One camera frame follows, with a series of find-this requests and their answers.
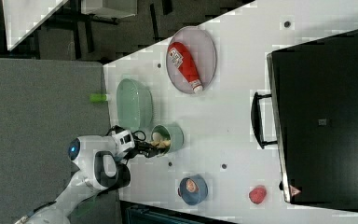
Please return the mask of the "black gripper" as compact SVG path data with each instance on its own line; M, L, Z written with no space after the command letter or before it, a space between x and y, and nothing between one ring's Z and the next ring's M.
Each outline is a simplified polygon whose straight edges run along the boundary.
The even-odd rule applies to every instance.
M153 147L150 143L137 141L135 147L132 150L132 154L144 155L146 158L152 158L154 156L165 155L169 149L167 147Z

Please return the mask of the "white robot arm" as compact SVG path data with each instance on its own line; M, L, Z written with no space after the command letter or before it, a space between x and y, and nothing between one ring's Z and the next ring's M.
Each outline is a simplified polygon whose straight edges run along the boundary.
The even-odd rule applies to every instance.
M68 148L68 157L77 170L65 189L54 201L37 207L14 224L71 224L69 216L81 203L103 191L130 184L129 160L137 155L153 158L171 146L172 140L160 133L148 142L117 125L105 135L79 136Z

